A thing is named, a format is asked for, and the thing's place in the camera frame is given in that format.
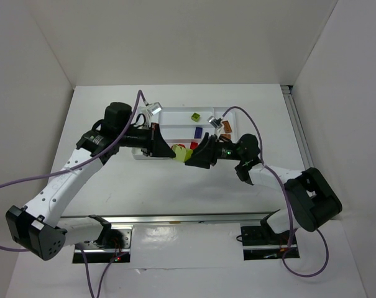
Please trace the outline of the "purple lego plate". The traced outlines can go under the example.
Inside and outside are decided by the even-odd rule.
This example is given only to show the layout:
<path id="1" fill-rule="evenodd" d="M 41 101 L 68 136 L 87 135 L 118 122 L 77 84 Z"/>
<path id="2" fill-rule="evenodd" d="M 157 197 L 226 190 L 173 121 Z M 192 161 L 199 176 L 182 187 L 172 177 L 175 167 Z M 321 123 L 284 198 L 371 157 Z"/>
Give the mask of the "purple lego plate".
<path id="1" fill-rule="evenodd" d="M 194 138 L 195 139 L 201 139 L 202 135 L 203 135 L 203 128 L 202 127 L 196 127 L 195 128 Z"/>

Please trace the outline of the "red lego brick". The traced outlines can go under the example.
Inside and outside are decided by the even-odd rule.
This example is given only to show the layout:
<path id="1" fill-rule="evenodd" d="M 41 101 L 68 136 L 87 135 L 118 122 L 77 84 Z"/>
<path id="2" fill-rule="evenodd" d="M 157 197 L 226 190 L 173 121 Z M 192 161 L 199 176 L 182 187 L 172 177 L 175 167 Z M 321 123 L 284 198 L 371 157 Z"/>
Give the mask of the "red lego brick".
<path id="1" fill-rule="evenodd" d="M 191 143 L 190 143 L 190 148 L 191 148 L 192 150 L 196 149 L 197 147 L 198 147 L 198 142 L 191 142 Z"/>

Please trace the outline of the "pale and lime green lego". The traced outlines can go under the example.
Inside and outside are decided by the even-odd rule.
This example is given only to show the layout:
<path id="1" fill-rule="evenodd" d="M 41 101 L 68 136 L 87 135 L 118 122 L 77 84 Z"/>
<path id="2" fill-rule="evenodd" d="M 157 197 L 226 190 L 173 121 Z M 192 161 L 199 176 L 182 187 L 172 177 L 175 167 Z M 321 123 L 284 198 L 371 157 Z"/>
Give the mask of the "pale and lime green lego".
<path id="1" fill-rule="evenodd" d="M 175 153 L 175 157 L 173 159 L 182 163 L 189 160 L 193 154 L 192 149 L 183 148 L 178 146 L 177 144 L 172 145 L 172 150 Z"/>

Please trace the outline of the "orange lego brick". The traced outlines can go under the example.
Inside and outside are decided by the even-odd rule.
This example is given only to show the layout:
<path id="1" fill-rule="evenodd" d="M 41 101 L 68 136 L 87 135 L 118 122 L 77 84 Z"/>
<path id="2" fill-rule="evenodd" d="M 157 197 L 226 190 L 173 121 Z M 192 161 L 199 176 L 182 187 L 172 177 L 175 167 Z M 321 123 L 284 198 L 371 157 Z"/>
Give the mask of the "orange lego brick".
<path id="1" fill-rule="evenodd" d="M 223 124 L 225 133 L 232 133 L 231 125 L 227 120 L 222 121 L 222 124 Z"/>

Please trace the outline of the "dark green square lego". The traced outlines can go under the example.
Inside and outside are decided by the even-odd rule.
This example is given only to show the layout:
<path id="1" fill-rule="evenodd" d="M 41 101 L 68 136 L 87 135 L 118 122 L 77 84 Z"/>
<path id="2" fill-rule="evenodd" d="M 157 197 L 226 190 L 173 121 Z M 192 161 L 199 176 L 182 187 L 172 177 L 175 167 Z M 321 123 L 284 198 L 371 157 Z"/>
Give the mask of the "dark green square lego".
<path id="1" fill-rule="evenodd" d="M 199 122 L 199 121 L 200 121 L 200 118 L 201 118 L 201 115 L 198 114 L 198 113 L 196 113 L 196 112 L 194 112 L 194 113 L 191 115 L 191 119 L 192 119 L 192 121 L 194 121 L 194 122 Z"/>

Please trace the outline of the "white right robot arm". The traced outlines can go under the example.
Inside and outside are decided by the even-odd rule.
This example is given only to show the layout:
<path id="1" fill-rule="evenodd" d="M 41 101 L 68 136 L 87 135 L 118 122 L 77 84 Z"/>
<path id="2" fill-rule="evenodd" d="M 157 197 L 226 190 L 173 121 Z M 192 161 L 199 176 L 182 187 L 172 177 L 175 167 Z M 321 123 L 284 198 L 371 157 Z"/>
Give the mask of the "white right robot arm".
<path id="1" fill-rule="evenodd" d="M 282 193 L 286 208 L 268 214 L 261 222 L 269 233 L 281 234 L 299 228 L 314 232 L 342 212 L 341 201 L 320 170 L 296 171 L 265 165 L 260 160 L 255 135 L 247 133 L 234 143 L 206 133 L 185 164 L 209 169 L 218 160 L 236 160 L 235 172 L 243 183 Z"/>

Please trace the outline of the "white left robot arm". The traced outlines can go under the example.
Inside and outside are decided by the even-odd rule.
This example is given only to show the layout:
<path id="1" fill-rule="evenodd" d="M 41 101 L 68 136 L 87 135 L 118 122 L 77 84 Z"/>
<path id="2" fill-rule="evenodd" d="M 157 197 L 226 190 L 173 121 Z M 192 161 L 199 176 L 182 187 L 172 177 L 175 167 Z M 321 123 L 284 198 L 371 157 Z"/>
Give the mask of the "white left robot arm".
<path id="1" fill-rule="evenodd" d="M 94 242 L 99 247 L 120 236 L 111 223 L 98 215 L 62 220 L 71 200 L 88 180 L 98 172 L 121 147 L 139 148 L 154 158 L 173 158 L 158 123 L 152 116 L 162 110 L 160 103 L 142 108 L 144 123 L 134 126 L 134 110 L 128 104 L 113 102 L 103 119 L 83 134 L 76 144 L 63 174 L 54 177 L 25 206 L 12 206 L 6 220 L 15 242 L 44 261 L 55 257 L 64 246 Z"/>

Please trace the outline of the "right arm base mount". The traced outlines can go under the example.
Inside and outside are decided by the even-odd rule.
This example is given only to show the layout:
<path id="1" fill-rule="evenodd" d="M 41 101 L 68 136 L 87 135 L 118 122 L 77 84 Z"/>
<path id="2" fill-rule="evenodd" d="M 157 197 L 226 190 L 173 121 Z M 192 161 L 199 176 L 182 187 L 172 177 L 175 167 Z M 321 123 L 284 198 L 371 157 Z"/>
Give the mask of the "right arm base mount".
<path id="1" fill-rule="evenodd" d="M 245 261 L 277 260 L 285 258 L 299 258 L 300 253 L 296 238 L 293 238 L 291 248 L 288 248 L 289 231 L 276 234 L 269 227 L 266 220 L 275 212 L 268 214 L 257 225 L 244 225 L 236 240 L 243 246 Z"/>

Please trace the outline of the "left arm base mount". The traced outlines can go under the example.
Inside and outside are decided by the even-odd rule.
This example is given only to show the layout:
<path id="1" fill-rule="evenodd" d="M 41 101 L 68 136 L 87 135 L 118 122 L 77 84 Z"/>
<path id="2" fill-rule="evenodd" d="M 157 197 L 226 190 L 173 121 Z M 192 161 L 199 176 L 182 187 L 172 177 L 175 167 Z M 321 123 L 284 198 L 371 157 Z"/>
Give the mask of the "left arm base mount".
<path id="1" fill-rule="evenodd" d="M 89 215 L 89 219 L 101 225 L 96 239 L 80 243 L 88 264 L 105 264 L 114 259 L 113 263 L 130 263 L 132 227 L 114 225 L 106 219 Z"/>

